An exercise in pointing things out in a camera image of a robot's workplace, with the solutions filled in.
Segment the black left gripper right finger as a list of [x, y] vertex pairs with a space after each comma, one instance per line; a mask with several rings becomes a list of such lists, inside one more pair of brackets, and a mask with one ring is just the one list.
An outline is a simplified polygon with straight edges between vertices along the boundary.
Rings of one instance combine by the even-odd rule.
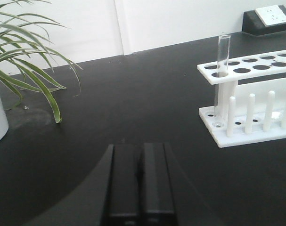
[[141, 201], [145, 226], [174, 226], [177, 224], [162, 143], [144, 144]]

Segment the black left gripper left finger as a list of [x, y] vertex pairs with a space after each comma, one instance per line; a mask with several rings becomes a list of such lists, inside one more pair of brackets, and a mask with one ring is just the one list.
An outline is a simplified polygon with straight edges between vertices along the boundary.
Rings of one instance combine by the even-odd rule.
[[140, 218], [138, 159], [131, 144], [114, 146], [107, 212], [108, 226], [137, 226]]

